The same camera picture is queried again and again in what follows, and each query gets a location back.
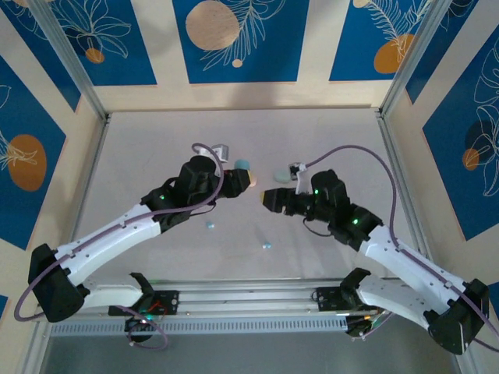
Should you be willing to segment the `aluminium side rail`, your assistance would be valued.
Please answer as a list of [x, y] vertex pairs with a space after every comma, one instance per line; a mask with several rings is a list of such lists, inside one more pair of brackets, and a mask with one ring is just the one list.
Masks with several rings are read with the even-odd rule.
[[[76, 189], [69, 205], [69, 212], [62, 227], [62, 236], [57, 241], [58, 244], [71, 242], [75, 238], [107, 131], [108, 120], [105, 120], [103, 125], [94, 130], [90, 138], [90, 143], [83, 158], [83, 166], [76, 183]], [[30, 338], [23, 350], [15, 374], [39, 374], [46, 352], [52, 324], [42, 317], [30, 321], [28, 326], [30, 328]]]
[[402, 159], [398, 154], [398, 150], [394, 138], [389, 129], [389, 124], [383, 118], [380, 109], [375, 111], [377, 123], [380, 127], [380, 132], [384, 141], [387, 156], [393, 171], [395, 184], [398, 191], [398, 198], [404, 211], [405, 221], [411, 237], [412, 247], [430, 261], [433, 261], [433, 255], [428, 247], [428, 241], [423, 233], [422, 226], [416, 214], [416, 208], [412, 203], [410, 191], [405, 180], [405, 171], [402, 164]]

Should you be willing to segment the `long aluminium base rail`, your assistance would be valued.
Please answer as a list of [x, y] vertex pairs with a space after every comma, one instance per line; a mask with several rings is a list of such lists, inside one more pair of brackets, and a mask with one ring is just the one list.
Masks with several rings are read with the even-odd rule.
[[[179, 307], [177, 314], [200, 312], [220, 313], [264, 313], [264, 312], [312, 312], [320, 311], [311, 295], [320, 287], [351, 288], [360, 300], [367, 305], [388, 309], [392, 312], [424, 312], [434, 310], [443, 312], [448, 303], [456, 299], [454, 292], [435, 280], [420, 282], [411, 288], [403, 280], [383, 279], [375, 275], [354, 275], [344, 280], [243, 280], [243, 281], [201, 281], [201, 282], [153, 282], [147, 281], [155, 291], [178, 291]], [[129, 286], [139, 288], [136, 279], [129, 284], [84, 285], [90, 290], [99, 287]], [[152, 301], [142, 301], [137, 312], [145, 312]], [[111, 315], [119, 315], [118, 307], [98, 306], [85, 309], [110, 308]]]

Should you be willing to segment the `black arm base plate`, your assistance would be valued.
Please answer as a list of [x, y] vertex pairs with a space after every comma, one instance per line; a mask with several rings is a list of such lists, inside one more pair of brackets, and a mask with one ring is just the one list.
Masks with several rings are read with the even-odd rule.
[[145, 313], [148, 316], [174, 316], [177, 314], [178, 307], [178, 291], [155, 291]]
[[311, 298], [318, 304], [321, 312], [383, 312], [384, 310], [362, 302], [356, 291], [342, 287], [320, 287], [312, 293]]

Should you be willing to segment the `aluminium frame post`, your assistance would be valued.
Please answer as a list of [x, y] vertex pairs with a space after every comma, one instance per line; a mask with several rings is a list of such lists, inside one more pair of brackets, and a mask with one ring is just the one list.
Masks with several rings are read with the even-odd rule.
[[441, 28], [441, 22], [448, 13], [453, 0], [432, 0], [427, 14], [423, 17], [413, 42], [407, 51], [399, 70], [387, 91], [387, 94], [378, 108], [378, 118], [387, 121], [395, 109], [399, 97], [405, 92], [405, 86], [412, 77], [414, 70], [433, 40], [441, 41], [435, 33]]
[[87, 75], [77, 53], [70, 44], [64, 30], [45, 0], [27, 0], [28, 8], [39, 27], [48, 39], [65, 70], [85, 97], [95, 115], [106, 124], [108, 113], [94, 90], [90, 77]]

